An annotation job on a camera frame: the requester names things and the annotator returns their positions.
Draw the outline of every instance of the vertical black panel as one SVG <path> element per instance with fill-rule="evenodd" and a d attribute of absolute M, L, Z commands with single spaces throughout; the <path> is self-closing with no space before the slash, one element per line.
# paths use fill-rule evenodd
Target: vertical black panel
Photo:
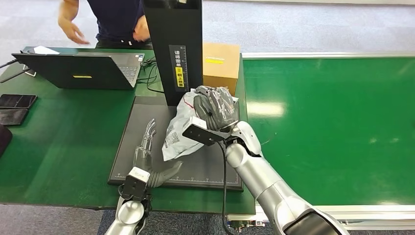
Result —
<path fill-rule="evenodd" d="M 143 0 L 154 53 L 167 105 L 177 106 L 189 88 L 202 84 L 202 2 L 201 0 Z M 170 48 L 185 47 L 182 87 L 181 69 L 175 68 Z"/>

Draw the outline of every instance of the yellow tape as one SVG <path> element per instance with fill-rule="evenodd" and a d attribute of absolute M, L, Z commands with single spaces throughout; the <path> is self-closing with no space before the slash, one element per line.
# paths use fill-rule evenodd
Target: yellow tape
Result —
<path fill-rule="evenodd" d="M 222 60 L 206 59 L 206 63 L 223 64 Z"/>
<path fill-rule="evenodd" d="M 92 78 L 92 76 L 85 76 L 85 75 L 72 75 L 74 78 Z"/>
<path fill-rule="evenodd" d="M 176 67 L 176 79 L 177 79 L 177 86 L 184 87 L 184 79 L 183 79 L 183 68 Z"/>

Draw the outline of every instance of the laptop keyboard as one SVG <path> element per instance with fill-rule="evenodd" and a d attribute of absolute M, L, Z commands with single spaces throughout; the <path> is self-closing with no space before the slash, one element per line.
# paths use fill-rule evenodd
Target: laptop keyboard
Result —
<path fill-rule="evenodd" d="M 127 78 L 129 82 L 134 82 L 136 78 L 137 67 L 125 66 L 125 67 L 119 67 L 119 69 L 121 70 L 122 74 L 124 74 L 124 76 Z"/>

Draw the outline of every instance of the person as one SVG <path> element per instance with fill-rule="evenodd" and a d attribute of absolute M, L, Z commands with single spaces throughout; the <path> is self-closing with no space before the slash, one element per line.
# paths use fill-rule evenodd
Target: person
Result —
<path fill-rule="evenodd" d="M 98 43 L 95 48 L 151 49 L 150 33 L 141 0 L 88 0 L 97 18 Z M 78 44 L 89 44 L 72 22 L 78 14 L 79 0 L 62 0 L 58 25 Z"/>

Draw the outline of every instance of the laptop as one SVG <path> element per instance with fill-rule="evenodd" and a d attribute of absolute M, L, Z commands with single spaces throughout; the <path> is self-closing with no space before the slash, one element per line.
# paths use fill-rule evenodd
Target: laptop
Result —
<path fill-rule="evenodd" d="M 12 54 L 63 89 L 132 90 L 143 53 L 80 52 L 76 55 Z"/>

